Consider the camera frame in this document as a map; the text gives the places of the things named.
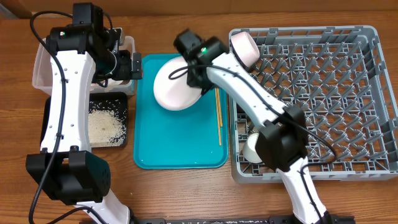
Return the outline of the large pink plate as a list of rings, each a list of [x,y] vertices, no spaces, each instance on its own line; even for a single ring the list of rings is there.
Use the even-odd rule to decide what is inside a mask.
[[[154,79],[154,97],[158,104],[170,111],[184,110],[195,104],[201,97],[201,88],[187,85],[187,74],[171,80],[169,75],[178,68],[187,66],[182,56],[165,63]]]

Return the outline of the wooden chopstick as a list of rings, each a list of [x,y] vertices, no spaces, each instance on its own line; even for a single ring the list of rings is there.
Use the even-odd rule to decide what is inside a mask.
[[[221,111],[221,99],[220,99],[220,90],[219,88],[216,88],[216,100],[218,104],[218,118],[220,122],[220,127],[223,127],[223,119],[222,119],[222,111]]]
[[[222,145],[221,142],[221,127],[222,127],[222,120],[220,115],[220,94],[219,89],[215,88],[215,102],[216,102],[216,115],[217,115],[217,122],[218,122],[218,142],[219,146]]]

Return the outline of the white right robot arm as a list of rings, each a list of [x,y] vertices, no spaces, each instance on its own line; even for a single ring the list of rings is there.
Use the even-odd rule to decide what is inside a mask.
[[[178,72],[187,76],[188,86],[202,93],[214,87],[224,90],[249,116],[258,131],[256,155],[281,176],[296,223],[333,223],[315,190],[307,156],[309,136],[331,145],[307,129],[301,108],[287,106],[250,76],[247,69],[260,57],[251,35],[232,35],[230,44],[225,46],[217,37],[202,39],[190,29],[181,32],[174,47],[187,65]]]

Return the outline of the white paper cup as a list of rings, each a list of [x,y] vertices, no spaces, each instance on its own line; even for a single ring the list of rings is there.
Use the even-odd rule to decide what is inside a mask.
[[[253,133],[248,136],[246,142],[244,143],[244,146],[242,148],[242,154],[244,158],[252,163],[261,163],[262,160],[258,156],[256,152],[256,143],[259,137],[259,133]]]

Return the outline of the pink bowl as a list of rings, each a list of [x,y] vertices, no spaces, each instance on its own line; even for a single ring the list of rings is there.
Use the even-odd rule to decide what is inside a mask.
[[[231,45],[237,57],[246,66],[251,67],[259,57],[259,49],[248,32],[240,32],[231,36]]]

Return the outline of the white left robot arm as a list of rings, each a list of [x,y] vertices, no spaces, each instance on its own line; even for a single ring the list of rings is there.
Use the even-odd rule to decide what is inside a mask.
[[[88,134],[93,82],[140,80],[141,55],[123,49],[124,33],[105,26],[109,15],[90,2],[73,5],[72,22],[54,27],[41,46],[50,55],[52,94],[40,152],[25,167],[37,193],[85,211],[96,223],[136,223],[132,210],[111,191],[109,164],[91,151]]]

